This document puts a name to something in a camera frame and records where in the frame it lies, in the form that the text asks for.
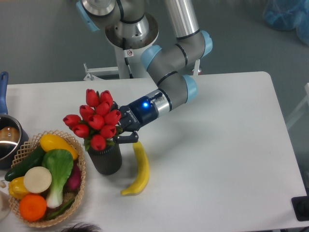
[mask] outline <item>banana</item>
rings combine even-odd
[[[138,141],[137,143],[134,143],[133,149],[135,152],[139,171],[134,182],[127,189],[120,191],[121,195],[123,196],[137,195],[142,192],[147,185],[150,175],[148,158],[141,142]]]

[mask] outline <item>bok choy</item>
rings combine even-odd
[[[72,154],[65,149],[53,149],[44,156],[42,166],[52,174],[52,183],[46,197],[47,207],[56,208],[63,201],[63,187],[73,168]]]

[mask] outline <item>tulip bouquet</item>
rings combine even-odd
[[[67,115],[64,123],[80,138],[84,138],[85,150],[90,147],[102,151],[114,145],[112,137],[122,132],[118,125],[121,117],[113,102],[111,93],[86,90],[86,104],[81,105],[79,115]]]

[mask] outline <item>pot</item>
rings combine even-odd
[[[0,169],[9,169],[20,146],[29,137],[20,123],[8,115],[6,89],[9,74],[2,72],[0,77]]]
[[[96,151],[90,147],[87,152],[96,170],[103,175],[114,174],[122,165],[122,156],[119,144],[108,146],[102,151]]]

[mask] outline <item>green vegetable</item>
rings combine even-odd
[[[57,211],[52,212],[51,214],[47,215],[45,217],[45,220],[48,221],[48,220],[54,219],[54,218],[58,217],[59,215],[63,214],[67,209],[69,209],[71,207],[71,205],[73,204],[74,200],[75,200],[75,197],[72,197],[71,199],[69,199]]]
[[[65,149],[53,149],[45,154],[42,166],[52,174],[52,183],[46,197],[47,207],[56,208],[62,204],[63,186],[73,168],[72,154]]]
[[[4,179],[10,182],[15,178],[24,176],[29,169],[41,166],[45,154],[46,152],[41,148],[40,145],[38,145],[30,155],[28,155],[19,164],[9,170],[6,173]]]

